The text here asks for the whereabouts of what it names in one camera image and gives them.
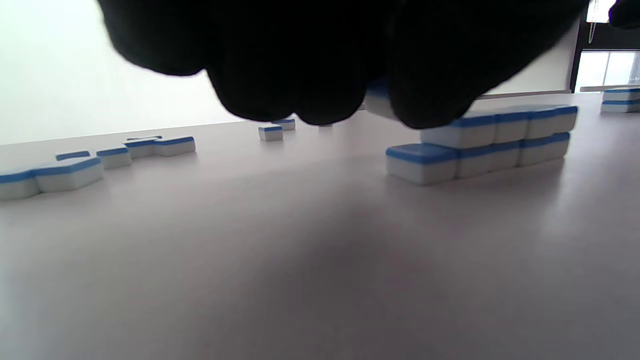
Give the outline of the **person's left hand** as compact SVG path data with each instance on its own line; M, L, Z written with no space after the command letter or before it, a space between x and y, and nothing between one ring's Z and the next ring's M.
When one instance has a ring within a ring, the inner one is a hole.
M461 117L555 46L587 0L100 0L124 59L206 71L225 109L309 125L352 116L384 80L406 126Z

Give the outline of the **person's right hand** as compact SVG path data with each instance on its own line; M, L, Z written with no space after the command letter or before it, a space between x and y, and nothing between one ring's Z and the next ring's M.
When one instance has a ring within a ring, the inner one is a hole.
M640 27L640 0L616 0L610 7L609 23L622 30Z

